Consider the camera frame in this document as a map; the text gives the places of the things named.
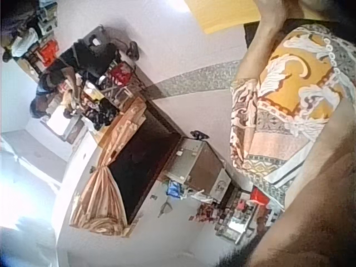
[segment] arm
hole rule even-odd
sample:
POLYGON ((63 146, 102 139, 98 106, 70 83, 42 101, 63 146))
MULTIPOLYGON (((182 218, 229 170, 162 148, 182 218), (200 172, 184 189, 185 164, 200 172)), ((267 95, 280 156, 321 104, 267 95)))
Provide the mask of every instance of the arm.
POLYGON ((72 67, 67 67, 62 69, 62 73, 64 77, 69 81, 71 84, 71 87, 73 88, 73 97, 75 100, 79 100, 80 94, 81 94, 81 89, 77 86, 77 78, 76 74, 74 72, 74 69, 72 67))
POLYGON ((240 64, 236 79, 259 78, 267 66, 276 35, 287 15, 284 0, 254 0, 254 2, 261 13, 261 21, 240 64))

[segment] woman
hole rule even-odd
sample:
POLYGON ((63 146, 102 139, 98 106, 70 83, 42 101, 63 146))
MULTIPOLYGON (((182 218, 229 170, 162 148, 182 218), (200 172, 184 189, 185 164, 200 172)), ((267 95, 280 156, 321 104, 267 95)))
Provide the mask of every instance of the woman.
POLYGON ((50 99, 48 96, 59 92, 58 86, 67 80, 72 89, 73 106, 80 99, 80 88, 76 84, 75 73, 80 73, 90 80, 98 79, 109 67, 110 63, 117 59, 120 61, 120 54, 113 43, 101 44, 101 52, 96 55, 83 40, 74 43, 73 46, 58 59, 56 59, 41 75, 36 96, 30 105, 30 113, 34 118, 41 118, 46 115, 46 108, 50 99))
POLYGON ((219 266, 354 266, 356 48, 306 25, 272 52, 286 2, 255 0, 261 21, 231 87, 231 152, 282 207, 287 192, 288 207, 261 241, 219 266))
POLYGON ((355 108, 356 48, 313 24, 272 52, 287 10, 282 0, 265 2, 256 1, 262 19, 231 87, 231 157, 285 208, 286 192, 341 100, 355 108))

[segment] red object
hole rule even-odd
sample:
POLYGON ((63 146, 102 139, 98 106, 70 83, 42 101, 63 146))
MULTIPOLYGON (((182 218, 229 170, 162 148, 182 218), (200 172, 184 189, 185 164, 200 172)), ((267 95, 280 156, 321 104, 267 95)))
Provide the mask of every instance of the red object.
POLYGON ((109 72, 109 78, 117 85, 127 85, 131 79, 132 70, 124 62, 119 63, 109 72))
POLYGON ((59 50, 56 40, 48 41, 40 50, 41 61, 45 67, 48 67, 57 58, 56 52, 59 50))
POLYGON ((269 202, 269 198, 258 190, 257 187, 253 188, 250 199, 254 200, 259 205, 267 205, 269 202))

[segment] patterned curtain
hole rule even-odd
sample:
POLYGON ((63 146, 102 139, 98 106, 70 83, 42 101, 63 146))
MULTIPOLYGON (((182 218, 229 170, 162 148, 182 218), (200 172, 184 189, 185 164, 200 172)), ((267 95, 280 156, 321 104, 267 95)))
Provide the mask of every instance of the patterned curtain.
POLYGON ((136 98, 125 114, 117 117, 100 141, 102 152, 81 196, 73 204, 70 225, 103 235, 128 232, 120 190, 108 168, 145 121, 146 104, 136 98))

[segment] orange and white printed fabric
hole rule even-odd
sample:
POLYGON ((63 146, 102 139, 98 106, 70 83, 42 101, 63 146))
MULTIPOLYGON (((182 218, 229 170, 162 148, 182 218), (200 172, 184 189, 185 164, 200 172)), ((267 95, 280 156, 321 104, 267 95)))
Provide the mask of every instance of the orange and white printed fabric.
POLYGON ((260 80, 231 85, 234 167, 284 207, 285 192, 340 99, 354 108, 356 47, 323 26, 293 30, 260 80))

